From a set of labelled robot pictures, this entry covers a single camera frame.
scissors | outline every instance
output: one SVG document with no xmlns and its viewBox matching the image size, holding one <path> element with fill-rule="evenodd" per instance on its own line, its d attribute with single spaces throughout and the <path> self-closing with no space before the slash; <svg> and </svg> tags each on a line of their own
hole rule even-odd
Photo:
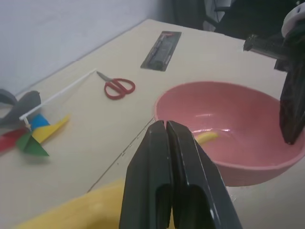
<svg viewBox="0 0 305 229">
<path fill-rule="evenodd" d="M 135 84 L 134 82 L 130 81 L 130 80 L 126 80 L 126 79 L 111 79 L 107 76 L 105 76 L 104 74 L 97 72 L 97 74 L 104 80 L 106 81 L 106 84 L 104 86 L 104 91 L 105 94 L 108 98 L 112 99 L 112 100 L 117 100 L 117 99 L 122 99 L 123 97 L 125 97 L 126 94 L 130 94 L 135 90 Z M 132 87 L 131 89 L 127 89 L 125 88 L 121 83 L 121 82 L 125 82 L 130 84 Z M 119 93 L 118 95 L 110 95 L 107 92 L 107 87 L 110 87 L 111 89 L 115 90 L 117 93 Z"/>
</svg>

plastic bowl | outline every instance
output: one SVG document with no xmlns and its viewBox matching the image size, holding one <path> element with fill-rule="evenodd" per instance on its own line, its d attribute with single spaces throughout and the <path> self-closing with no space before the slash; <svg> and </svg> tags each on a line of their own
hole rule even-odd
<svg viewBox="0 0 305 229">
<path fill-rule="evenodd" d="M 305 154 L 304 133 L 291 146 L 279 127 L 279 101 L 262 92 L 230 83 L 194 82 L 174 87 L 154 105 L 155 120 L 173 120 L 196 136 L 219 137 L 202 145 L 227 186 L 266 182 Z"/>
</svg>

cable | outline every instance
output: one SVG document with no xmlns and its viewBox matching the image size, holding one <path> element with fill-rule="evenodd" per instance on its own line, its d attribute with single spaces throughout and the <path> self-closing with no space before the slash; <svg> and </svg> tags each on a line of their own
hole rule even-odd
<svg viewBox="0 0 305 229">
<path fill-rule="evenodd" d="M 217 8 L 216 0 L 214 0 L 214 5 L 215 5 L 215 9 L 216 9 Z M 218 12 L 217 11 L 215 11 L 215 12 L 216 12 L 217 21 L 219 23 L 220 21 L 219 21 L 219 18 L 218 18 Z"/>
</svg>

table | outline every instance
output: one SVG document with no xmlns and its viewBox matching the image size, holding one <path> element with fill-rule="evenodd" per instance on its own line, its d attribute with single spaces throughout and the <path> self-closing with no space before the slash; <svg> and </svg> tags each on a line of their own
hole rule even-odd
<svg viewBox="0 0 305 229">
<path fill-rule="evenodd" d="M 140 66 L 161 31 L 182 35 L 165 72 Z M 136 91 L 119 101 L 103 94 L 104 81 L 89 76 L 43 109 L 50 122 L 71 114 L 63 130 L 43 147 L 47 160 L 13 149 L 0 156 L 0 228 L 28 220 L 72 198 L 124 177 L 127 165 L 153 123 L 155 100 L 171 87 L 193 81 L 245 85 L 279 98 L 285 73 L 275 60 L 243 52 L 242 40 L 146 20 L 79 61 L 34 85 L 47 99 L 90 70 L 131 79 Z M 305 225 L 305 160 L 261 185 L 228 188 L 244 228 Z"/>
</svg>

yellow cloth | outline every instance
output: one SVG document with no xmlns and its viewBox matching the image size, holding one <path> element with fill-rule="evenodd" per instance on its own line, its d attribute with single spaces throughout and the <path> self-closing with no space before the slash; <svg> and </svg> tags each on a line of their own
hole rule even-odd
<svg viewBox="0 0 305 229">
<path fill-rule="evenodd" d="M 42 143 L 53 133 L 55 133 L 55 131 L 61 128 L 69 119 L 70 119 L 70 115 L 67 115 L 54 125 L 38 127 L 33 131 L 32 136 L 33 138 L 35 138 L 37 142 Z"/>
<path fill-rule="evenodd" d="M 118 229 L 124 181 L 117 181 L 41 216 L 31 219 L 18 229 Z M 171 216 L 170 229 L 174 229 Z"/>
</svg>

